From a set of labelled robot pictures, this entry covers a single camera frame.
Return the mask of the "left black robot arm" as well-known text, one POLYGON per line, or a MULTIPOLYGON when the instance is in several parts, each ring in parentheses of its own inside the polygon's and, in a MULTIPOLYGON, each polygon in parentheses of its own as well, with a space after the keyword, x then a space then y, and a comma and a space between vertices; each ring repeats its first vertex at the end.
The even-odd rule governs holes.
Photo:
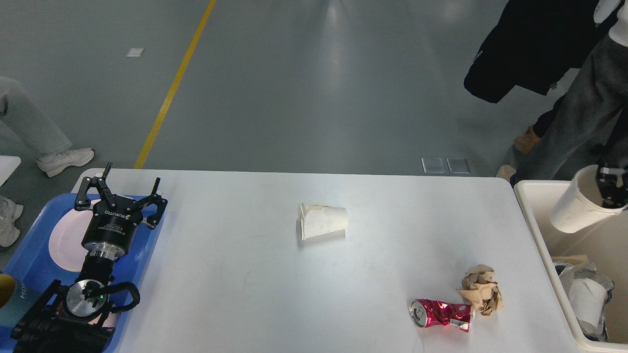
POLYGON ((160 178, 148 195, 114 194, 110 169, 49 201, 6 266, 19 303, 1 309, 3 353, 105 353, 121 340, 168 201, 160 178))

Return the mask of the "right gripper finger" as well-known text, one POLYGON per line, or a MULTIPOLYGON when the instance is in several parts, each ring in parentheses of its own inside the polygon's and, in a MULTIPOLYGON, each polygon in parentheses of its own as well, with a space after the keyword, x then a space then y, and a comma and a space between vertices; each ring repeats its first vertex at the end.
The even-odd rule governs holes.
POLYGON ((598 164, 595 183, 600 192, 603 208, 621 209, 628 202, 628 167, 598 164))

